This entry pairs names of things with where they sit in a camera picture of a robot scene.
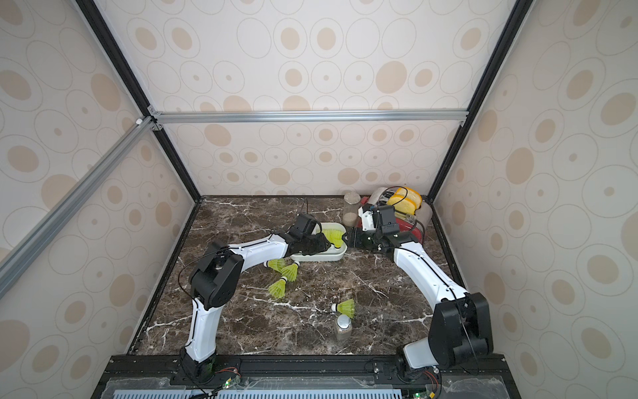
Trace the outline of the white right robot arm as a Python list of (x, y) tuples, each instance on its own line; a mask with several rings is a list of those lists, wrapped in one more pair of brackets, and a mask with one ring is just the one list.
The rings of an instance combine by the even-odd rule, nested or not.
[(403, 347), (411, 369), (447, 369), (488, 356), (493, 333), (488, 301), (458, 285), (426, 253), (408, 231), (402, 231), (392, 205), (364, 204), (360, 227), (349, 229), (348, 246), (384, 254), (414, 282), (433, 310), (428, 337)]

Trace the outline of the green shuttlecock low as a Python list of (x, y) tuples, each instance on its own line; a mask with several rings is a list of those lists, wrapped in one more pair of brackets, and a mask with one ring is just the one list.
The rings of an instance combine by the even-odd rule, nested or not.
[(349, 317), (349, 319), (354, 319), (356, 315), (356, 304), (353, 299), (347, 299), (346, 301), (332, 304), (331, 309), (335, 313)]

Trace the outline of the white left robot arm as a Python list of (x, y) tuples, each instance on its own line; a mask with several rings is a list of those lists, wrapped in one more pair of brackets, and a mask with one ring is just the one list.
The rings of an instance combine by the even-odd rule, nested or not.
[(321, 254), (332, 247), (321, 224), (309, 214), (299, 214), (288, 230), (262, 239), (210, 244), (189, 276), (193, 314), (188, 340), (179, 352), (184, 375), (198, 384), (213, 378), (219, 320), (242, 272), (292, 255)]

